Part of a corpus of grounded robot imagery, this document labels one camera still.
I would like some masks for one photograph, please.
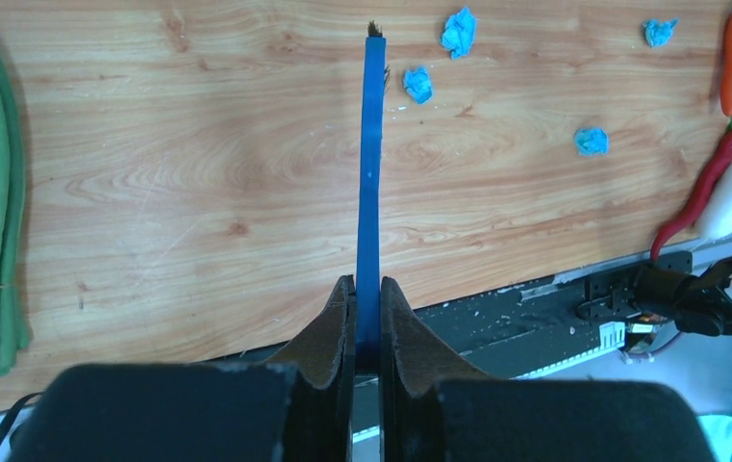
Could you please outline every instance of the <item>toy chili pepper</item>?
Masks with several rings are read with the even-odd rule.
[[[656,261],[657,257],[660,256],[660,249],[663,247],[663,244],[667,243],[675,234],[697,221],[705,206],[708,204],[708,199],[711,197],[714,185],[717,184],[717,180],[725,173],[728,166],[731,165],[731,161],[732,129],[725,133],[722,139],[719,140],[717,151],[702,169],[702,172],[700,172],[694,184],[694,190],[689,196],[689,200],[686,202],[683,210],[658,230],[657,237],[654,238],[654,242],[651,244],[650,256],[652,260]]]

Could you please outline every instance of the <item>wooden surface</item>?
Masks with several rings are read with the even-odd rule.
[[[285,341],[355,267],[366,25],[386,95],[383,272],[416,307],[647,249],[724,118],[728,0],[0,0],[23,103],[20,268],[34,333],[0,410],[87,361]],[[641,23],[680,18],[665,48]],[[426,64],[415,105],[403,71]],[[604,158],[572,134],[600,125]]]

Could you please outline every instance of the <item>red chili pepper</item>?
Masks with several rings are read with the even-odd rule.
[[[711,198],[714,185],[717,184],[717,180],[725,173],[728,166],[731,165],[731,161],[732,129],[725,133],[722,139],[719,140],[717,151],[700,172],[696,183],[694,183],[692,194],[689,196],[689,200],[686,202],[683,210],[657,231],[657,237],[654,238],[654,242],[651,244],[651,251],[649,252],[652,260],[656,261],[657,257],[660,256],[660,249],[663,247],[663,244],[667,243],[675,234],[693,225],[699,216],[702,215],[702,211],[708,204],[708,199]]]

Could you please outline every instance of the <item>blue strip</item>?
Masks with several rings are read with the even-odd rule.
[[[386,40],[366,39],[360,133],[360,221],[357,227],[357,356],[373,361],[380,345],[380,152],[383,141]]]

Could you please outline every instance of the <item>crumpled blue paper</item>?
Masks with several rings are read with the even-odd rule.
[[[669,43],[671,36],[674,35],[674,26],[677,25],[675,17],[669,22],[658,22],[657,19],[649,19],[644,23],[645,38],[648,46],[663,46]]]
[[[434,95],[434,85],[428,75],[428,69],[424,66],[416,70],[408,69],[402,79],[402,86],[405,91],[414,98],[417,104],[423,104]]]
[[[578,155],[603,156],[609,152],[609,136],[600,127],[581,128],[575,132]]]
[[[440,43],[450,50],[450,58],[456,60],[470,53],[470,46],[475,38],[476,18],[470,13],[470,8],[464,7],[444,23]]]

